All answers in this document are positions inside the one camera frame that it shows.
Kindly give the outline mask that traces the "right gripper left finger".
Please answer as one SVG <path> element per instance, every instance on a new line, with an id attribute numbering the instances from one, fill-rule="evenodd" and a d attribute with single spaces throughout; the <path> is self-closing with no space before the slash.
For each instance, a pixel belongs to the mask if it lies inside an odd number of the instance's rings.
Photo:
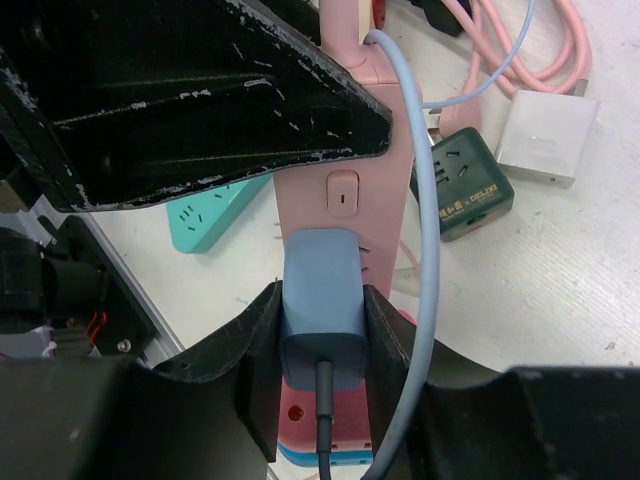
<path id="1" fill-rule="evenodd" d="M 5 360 L 5 479 L 263 479 L 276 458 L 280 283 L 153 369 Z"/>

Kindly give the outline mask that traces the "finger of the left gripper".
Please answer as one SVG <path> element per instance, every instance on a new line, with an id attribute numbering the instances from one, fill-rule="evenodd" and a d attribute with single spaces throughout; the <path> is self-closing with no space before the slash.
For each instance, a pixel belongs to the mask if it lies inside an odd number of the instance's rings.
<path id="1" fill-rule="evenodd" d="M 392 114 L 310 1 L 5 1 L 1 209 L 136 209 L 377 157 Z"/>

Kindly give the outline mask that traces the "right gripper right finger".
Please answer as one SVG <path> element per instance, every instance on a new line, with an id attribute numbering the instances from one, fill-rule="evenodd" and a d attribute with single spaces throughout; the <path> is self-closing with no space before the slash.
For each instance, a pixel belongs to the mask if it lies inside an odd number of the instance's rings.
<path id="1" fill-rule="evenodd" d="M 635 367 L 498 373 L 436 345 L 384 479 L 635 479 Z"/>

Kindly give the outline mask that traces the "blue plug adapter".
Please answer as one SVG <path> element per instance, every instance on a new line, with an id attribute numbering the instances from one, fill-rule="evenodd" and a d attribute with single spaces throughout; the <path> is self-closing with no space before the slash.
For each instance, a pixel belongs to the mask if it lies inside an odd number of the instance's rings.
<path id="1" fill-rule="evenodd" d="M 358 388 L 368 356 L 360 251 L 344 229 L 306 229 L 285 242 L 280 358 L 287 385 L 316 389 L 316 365 L 332 364 L 336 391 Z"/>

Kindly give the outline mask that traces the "teal triangular socket adapter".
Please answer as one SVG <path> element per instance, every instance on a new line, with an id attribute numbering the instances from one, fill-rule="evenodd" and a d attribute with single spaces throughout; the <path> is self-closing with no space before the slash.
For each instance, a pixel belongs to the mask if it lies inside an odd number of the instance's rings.
<path id="1" fill-rule="evenodd" d="M 166 211 L 174 248 L 183 254 L 206 253 L 270 179 L 263 175 L 169 201 Z"/>

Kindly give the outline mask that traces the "dark green cube plug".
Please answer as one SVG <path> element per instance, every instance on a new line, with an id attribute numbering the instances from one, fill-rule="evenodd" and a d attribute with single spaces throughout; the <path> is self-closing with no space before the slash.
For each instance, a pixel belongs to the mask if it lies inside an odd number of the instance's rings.
<path id="1" fill-rule="evenodd" d="M 443 242 L 511 211 L 514 189 L 478 130 L 466 127 L 436 142 L 431 150 Z"/>

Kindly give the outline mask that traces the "pink power strip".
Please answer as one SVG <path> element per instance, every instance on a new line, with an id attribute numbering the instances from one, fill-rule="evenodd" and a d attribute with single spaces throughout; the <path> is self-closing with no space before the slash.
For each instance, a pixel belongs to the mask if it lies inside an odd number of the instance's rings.
<path id="1" fill-rule="evenodd" d="M 306 229 L 344 229 L 358 239 L 363 288 L 391 290 L 413 164 L 406 108 L 382 50 L 359 36 L 355 1 L 319 5 L 322 51 L 392 114 L 387 151 L 378 157 L 296 167 L 274 177 L 284 241 Z"/>

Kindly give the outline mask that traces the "white charger plug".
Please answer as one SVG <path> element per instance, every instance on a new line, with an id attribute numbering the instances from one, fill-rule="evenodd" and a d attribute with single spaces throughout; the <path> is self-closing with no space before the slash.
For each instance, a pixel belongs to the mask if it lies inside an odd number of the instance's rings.
<path id="1" fill-rule="evenodd" d="M 570 188 L 598 110 L 584 96 L 517 92 L 495 151 L 499 166 L 518 180 Z"/>

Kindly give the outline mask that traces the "beige power strip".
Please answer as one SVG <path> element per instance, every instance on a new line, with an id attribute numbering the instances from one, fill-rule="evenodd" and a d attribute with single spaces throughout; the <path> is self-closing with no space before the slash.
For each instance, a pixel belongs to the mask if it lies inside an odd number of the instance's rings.
<path id="1" fill-rule="evenodd" d="M 385 19 L 385 0 L 359 1 L 359 30 L 361 33 L 366 33 L 372 29 L 383 29 Z"/>

